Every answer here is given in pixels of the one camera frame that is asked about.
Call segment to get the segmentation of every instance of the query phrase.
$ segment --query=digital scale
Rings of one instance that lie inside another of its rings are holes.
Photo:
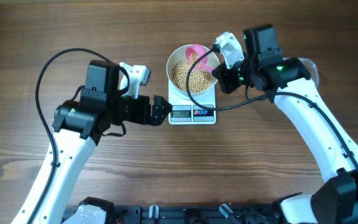
[[[172,112],[169,115],[170,124],[214,124],[216,122],[216,111],[204,110],[196,106],[173,85],[172,82],[168,81],[168,101],[172,105]],[[215,88],[213,86],[207,92],[193,98],[203,106],[216,106]]]

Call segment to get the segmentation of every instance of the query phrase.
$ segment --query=wood grain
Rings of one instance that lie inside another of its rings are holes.
[[[44,159],[48,140],[34,89],[52,55],[84,47],[115,62],[147,65],[152,78],[140,93],[167,97],[165,66],[176,48],[211,45],[227,30],[241,39],[243,29],[268,22],[284,56],[317,64],[321,96],[358,143],[358,1],[0,4],[0,223],[14,218]],[[49,124],[84,83],[92,59],[71,53],[47,70],[40,97]],[[244,100],[244,88],[231,95],[216,90],[218,106]],[[101,140],[70,204],[87,196],[127,205],[271,202],[312,194],[323,183],[296,129],[266,101],[219,112],[212,126],[126,125],[124,138]]]

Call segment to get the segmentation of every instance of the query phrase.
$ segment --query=kitchen scale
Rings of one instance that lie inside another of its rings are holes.
[[[216,111],[204,110],[196,106],[173,85],[172,82],[168,81],[168,101],[172,105],[172,112],[169,115],[170,124],[214,124],[216,122]],[[213,86],[202,95],[193,98],[203,106],[216,106],[215,88]]]

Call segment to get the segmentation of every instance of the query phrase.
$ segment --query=wooden table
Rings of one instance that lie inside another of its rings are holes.
[[[84,47],[117,63],[147,65],[152,77],[140,93],[168,97],[165,66],[176,48],[211,45],[227,30],[241,40],[243,29],[265,23],[274,24],[284,56],[317,64],[321,96],[358,143],[358,1],[0,4],[0,223],[19,211],[47,151],[34,90],[52,55]],[[49,124],[84,84],[92,59],[70,53],[48,68],[40,100]],[[216,91],[218,106],[244,100],[244,87]],[[323,184],[302,138],[268,101],[219,112],[212,126],[126,126],[125,137],[102,138],[70,204],[87,196],[117,205],[271,202]]]

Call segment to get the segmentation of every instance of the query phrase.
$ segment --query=bowl of beans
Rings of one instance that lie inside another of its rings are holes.
[[[186,59],[186,49],[189,46],[191,46],[191,44],[184,45],[176,49],[176,51],[171,54],[167,62],[167,75],[169,82],[174,86],[177,92],[184,96],[185,99],[188,99],[186,92],[186,76],[191,67]],[[209,48],[204,46],[202,47],[206,52],[209,51]],[[192,54],[190,57],[191,63],[194,63],[197,59],[197,54]],[[206,64],[209,67],[216,68],[220,63],[215,54],[209,54]],[[189,89],[192,97],[197,98],[203,96],[209,89],[214,88],[216,82],[218,82],[218,80],[203,68],[191,71]]]

